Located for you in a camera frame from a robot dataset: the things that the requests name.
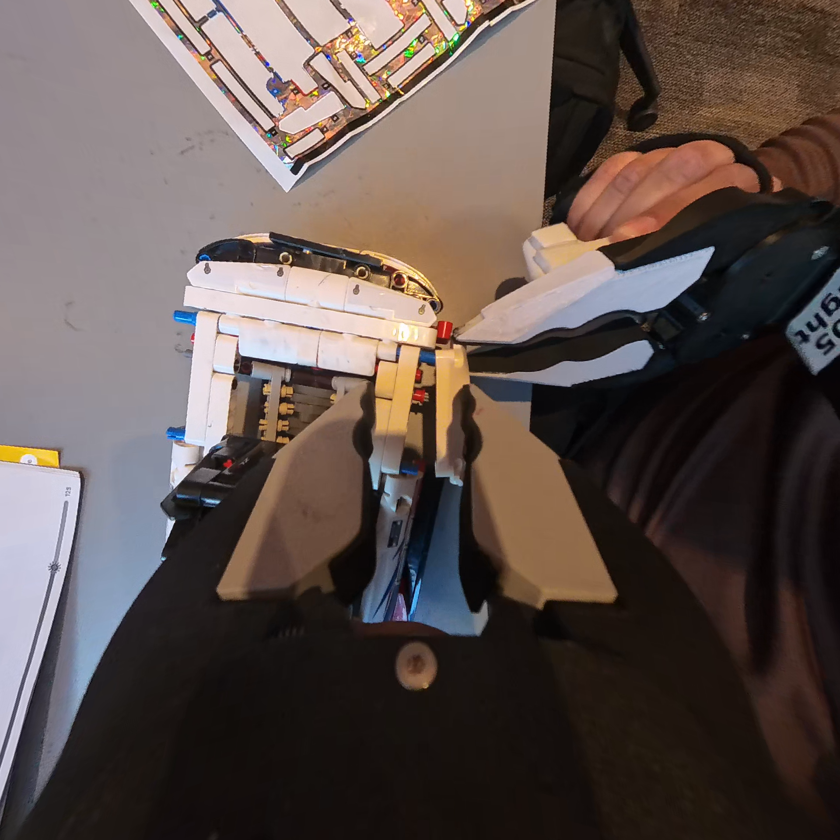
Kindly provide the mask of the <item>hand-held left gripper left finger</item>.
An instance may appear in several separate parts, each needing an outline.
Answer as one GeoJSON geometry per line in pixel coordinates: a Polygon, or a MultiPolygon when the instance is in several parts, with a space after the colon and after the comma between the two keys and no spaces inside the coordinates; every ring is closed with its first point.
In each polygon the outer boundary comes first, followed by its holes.
{"type": "Polygon", "coordinates": [[[347,606],[361,597],[376,564],[374,428],[375,390],[365,381],[279,451],[217,585],[221,600],[312,588],[347,606]]]}

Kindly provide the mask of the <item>black office chair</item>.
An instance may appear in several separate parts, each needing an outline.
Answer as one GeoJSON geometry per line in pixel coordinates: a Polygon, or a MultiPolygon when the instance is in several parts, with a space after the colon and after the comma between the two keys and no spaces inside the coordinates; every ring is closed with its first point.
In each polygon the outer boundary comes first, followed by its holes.
{"type": "Polygon", "coordinates": [[[651,129],[658,120],[658,100],[662,86],[632,1],[619,1],[622,23],[619,46],[642,90],[626,115],[628,131],[641,133],[651,129]]]}

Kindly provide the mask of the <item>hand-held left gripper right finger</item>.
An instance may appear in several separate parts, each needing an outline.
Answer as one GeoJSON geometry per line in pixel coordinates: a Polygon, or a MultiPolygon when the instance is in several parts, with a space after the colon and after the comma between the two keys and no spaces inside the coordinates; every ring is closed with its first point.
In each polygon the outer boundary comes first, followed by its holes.
{"type": "Polygon", "coordinates": [[[560,458],[473,385],[453,399],[458,576],[472,613],[497,596],[612,605],[618,592],[560,458]]]}

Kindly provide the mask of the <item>grey desk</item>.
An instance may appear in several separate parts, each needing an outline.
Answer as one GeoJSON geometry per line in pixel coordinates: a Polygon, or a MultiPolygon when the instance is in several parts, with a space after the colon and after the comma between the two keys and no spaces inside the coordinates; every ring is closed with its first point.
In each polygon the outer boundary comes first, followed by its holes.
{"type": "Polygon", "coordinates": [[[2,823],[43,789],[102,652],[161,563],[197,250],[269,231],[422,271],[455,325],[542,220],[555,2],[455,61],[285,192],[130,2],[2,3],[2,442],[83,479],[2,823]]]}

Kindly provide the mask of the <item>toy brick race car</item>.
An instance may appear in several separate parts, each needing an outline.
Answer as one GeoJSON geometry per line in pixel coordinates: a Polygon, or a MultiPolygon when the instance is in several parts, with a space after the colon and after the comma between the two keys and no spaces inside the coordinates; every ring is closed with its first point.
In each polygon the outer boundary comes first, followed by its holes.
{"type": "Polygon", "coordinates": [[[374,386],[377,569],[354,613],[417,609],[442,487],[434,477],[436,354],[452,324],[421,272],[388,255],[281,234],[206,245],[176,322],[192,328],[185,425],[170,427],[164,551],[347,392],[374,386]]]}

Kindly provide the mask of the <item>holographic sticker sheet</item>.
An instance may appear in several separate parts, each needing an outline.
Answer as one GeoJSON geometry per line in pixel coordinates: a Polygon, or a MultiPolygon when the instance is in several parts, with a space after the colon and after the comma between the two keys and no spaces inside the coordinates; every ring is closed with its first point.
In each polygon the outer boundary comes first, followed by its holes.
{"type": "Polygon", "coordinates": [[[286,192],[530,1],[132,1],[286,192]]]}

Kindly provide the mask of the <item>black backpack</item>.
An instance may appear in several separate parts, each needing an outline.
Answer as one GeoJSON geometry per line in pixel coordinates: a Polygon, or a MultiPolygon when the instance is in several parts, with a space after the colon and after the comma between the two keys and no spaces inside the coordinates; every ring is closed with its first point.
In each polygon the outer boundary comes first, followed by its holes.
{"type": "Polygon", "coordinates": [[[613,123],[626,18],[625,2],[556,3],[546,199],[585,170],[613,123]]]}

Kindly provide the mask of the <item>person's right hand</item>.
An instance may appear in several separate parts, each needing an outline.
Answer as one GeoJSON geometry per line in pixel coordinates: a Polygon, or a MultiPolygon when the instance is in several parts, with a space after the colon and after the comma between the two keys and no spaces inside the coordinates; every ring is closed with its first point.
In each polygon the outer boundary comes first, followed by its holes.
{"type": "Polygon", "coordinates": [[[574,199],[566,224],[581,241],[617,243],[651,234],[705,195],[730,186],[756,193],[755,171],[711,140],[647,153],[623,152],[602,163],[574,199]]]}

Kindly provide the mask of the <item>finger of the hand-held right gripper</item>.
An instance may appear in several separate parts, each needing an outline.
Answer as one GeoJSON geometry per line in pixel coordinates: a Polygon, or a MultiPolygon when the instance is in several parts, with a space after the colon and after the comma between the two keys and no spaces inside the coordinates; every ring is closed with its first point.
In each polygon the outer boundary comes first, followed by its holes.
{"type": "Polygon", "coordinates": [[[568,387],[641,371],[658,346],[642,329],[609,329],[573,338],[545,337],[468,352],[471,374],[568,387]]]}
{"type": "Polygon", "coordinates": [[[633,269],[619,269],[600,247],[608,238],[580,241],[566,224],[533,231],[522,244],[528,270],[524,286],[484,307],[459,332],[467,344],[512,344],[553,329],[577,329],[615,312],[654,312],[701,277],[713,247],[633,269]]]}

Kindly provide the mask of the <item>open instruction booklet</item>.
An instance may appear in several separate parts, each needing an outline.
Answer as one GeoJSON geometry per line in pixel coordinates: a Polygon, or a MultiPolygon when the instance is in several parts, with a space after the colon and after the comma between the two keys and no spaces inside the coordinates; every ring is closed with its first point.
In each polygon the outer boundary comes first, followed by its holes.
{"type": "Polygon", "coordinates": [[[1,463],[1,783],[46,651],[76,534],[81,477],[34,451],[1,463]]]}

